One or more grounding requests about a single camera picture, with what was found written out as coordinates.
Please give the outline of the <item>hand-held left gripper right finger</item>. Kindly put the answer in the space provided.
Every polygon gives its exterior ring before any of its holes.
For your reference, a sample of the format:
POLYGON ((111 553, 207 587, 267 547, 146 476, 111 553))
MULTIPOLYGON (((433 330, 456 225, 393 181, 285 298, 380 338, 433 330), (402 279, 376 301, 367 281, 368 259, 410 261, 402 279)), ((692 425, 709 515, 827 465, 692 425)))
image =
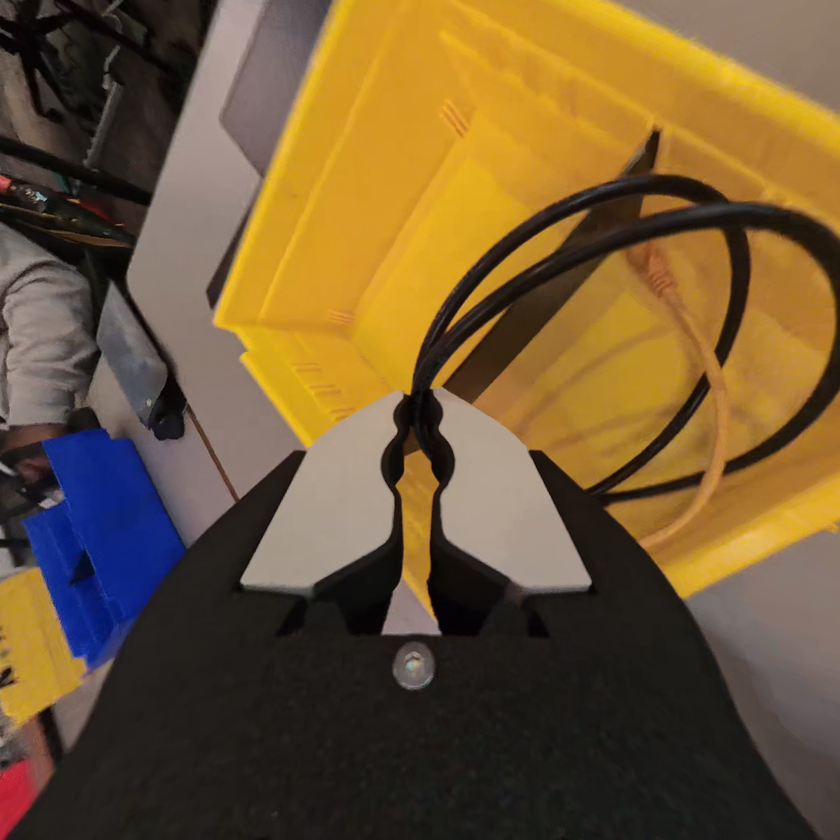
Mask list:
POLYGON ((477 634, 502 603, 577 595, 592 578, 527 446, 444 388, 424 438, 437 481, 427 592, 442 634, 477 634))

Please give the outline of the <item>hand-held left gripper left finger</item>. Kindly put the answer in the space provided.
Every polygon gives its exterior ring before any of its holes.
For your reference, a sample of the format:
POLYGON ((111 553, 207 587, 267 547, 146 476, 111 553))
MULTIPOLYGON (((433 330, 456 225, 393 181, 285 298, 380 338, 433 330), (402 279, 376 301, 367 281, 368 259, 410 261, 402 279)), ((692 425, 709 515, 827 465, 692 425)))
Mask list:
POLYGON ((392 392, 310 445, 244 571, 247 592, 332 603, 379 634, 403 575, 407 395, 392 392))

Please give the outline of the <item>yellow plastic bin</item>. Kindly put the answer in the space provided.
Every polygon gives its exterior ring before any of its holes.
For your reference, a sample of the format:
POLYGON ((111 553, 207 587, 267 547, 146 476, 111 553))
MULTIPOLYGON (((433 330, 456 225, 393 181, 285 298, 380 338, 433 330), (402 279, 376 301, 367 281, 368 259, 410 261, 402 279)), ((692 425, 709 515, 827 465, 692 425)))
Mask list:
MULTIPOLYGON (((215 323, 304 445, 393 391, 456 282, 551 203, 612 180, 659 130, 655 171, 838 234, 838 112, 610 2, 337 2, 256 200, 215 323)), ((725 374, 728 456, 781 431, 825 370, 836 312, 793 244, 750 233, 725 374)), ((591 487, 651 442, 697 357, 623 254, 476 400, 591 487)), ((838 522, 837 399, 727 476, 654 551, 677 592, 838 522)))
POLYGON ((87 667, 68 646, 43 575, 1 580, 1 705, 15 727, 82 685, 87 667))

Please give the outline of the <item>blue plastic bin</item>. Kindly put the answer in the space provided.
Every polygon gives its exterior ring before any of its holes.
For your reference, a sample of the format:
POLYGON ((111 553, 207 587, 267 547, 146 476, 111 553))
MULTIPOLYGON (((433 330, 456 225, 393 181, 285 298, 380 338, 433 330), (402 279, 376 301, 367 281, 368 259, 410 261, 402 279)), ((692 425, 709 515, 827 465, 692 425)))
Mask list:
POLYGON ((74 658, 118 652, 185 546, 127 438, 103 429, 45 442, 63 500, 24 521, 74 658))

